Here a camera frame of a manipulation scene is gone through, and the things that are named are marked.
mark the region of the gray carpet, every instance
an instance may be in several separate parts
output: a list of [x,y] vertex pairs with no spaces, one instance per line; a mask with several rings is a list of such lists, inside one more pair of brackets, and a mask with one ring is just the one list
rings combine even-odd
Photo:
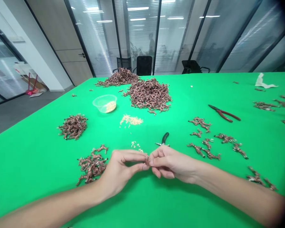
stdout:
[[0,104],[0,134],[32,113],[51,103],[66,92],[67,91],[47,91],[41,96],[34,98],[29,98],[28,95],[23,95],[14,100]]

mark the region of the black-handled pliers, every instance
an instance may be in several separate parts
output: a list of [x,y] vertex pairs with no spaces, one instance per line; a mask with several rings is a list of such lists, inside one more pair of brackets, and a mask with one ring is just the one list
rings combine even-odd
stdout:
[[237,119],[237,120],[241,120],[239,117],[229,113],[229,112],[225,112],[217,107],[214,107],[212,105],[209,104],[209,107],[213,108],[221,117],[223,117],[225,120],[229,121],[229,122],[233,122],[233,120],[227,118],[224,114],[227,114],[229,116],[232,116],[233,118]]
[[166,139],[167,139],[167,137],[169,136],[169,133],[167,132],[164,136],[163,136],[163,138],[162,138],[162,140],[161,140],[161,143],[155,143],[155,144],[157,144],[157,145],[159,145],[159,146],[161,146],[161,145],[165,145],[166,144]]

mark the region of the clear plastic container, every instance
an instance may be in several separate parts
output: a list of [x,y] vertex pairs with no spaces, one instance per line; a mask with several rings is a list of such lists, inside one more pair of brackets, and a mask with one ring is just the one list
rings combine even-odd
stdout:
[[102,113],[112,112],[116,108],[117,97],[112,94],[97,97],[93,101],[93,105]]

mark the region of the hand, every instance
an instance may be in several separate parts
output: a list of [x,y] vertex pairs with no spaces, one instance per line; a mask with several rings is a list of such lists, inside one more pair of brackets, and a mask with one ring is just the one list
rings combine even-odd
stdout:
[[101,185],[106,199],[118,194],[135,173],[149,169],[144,163],[127,167],[125,162],[145,162],[147,160],[146,153],[136,150],[114,150],[107,168],[96,182]]
[[150,154],[152,172],[160,178],[177,178],[185,183],[196,182],[197,167],[202,161],[193,159],[168,146],[160,146]]

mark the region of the black chair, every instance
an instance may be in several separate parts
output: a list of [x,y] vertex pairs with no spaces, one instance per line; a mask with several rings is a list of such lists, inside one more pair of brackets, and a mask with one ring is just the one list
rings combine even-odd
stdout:
[[138,56],[136,63],[136,74],[138,76],[148,76],[151,75],[152,71],[152,56]]
[[127,68],[128,70],[132,71],[131,67],[131,58],[118,58],[117,57],[117,69],[114,69],[112,73],[114,73],[118,68],[123,67]]
[[188,74],[188,73],[202,73],[201,69],[205,68],[210,73],[210,68],[207,67],[200,67],[197,61],[195,60],[183,60],[181,62],[183,64],[184,70],[181,74]]

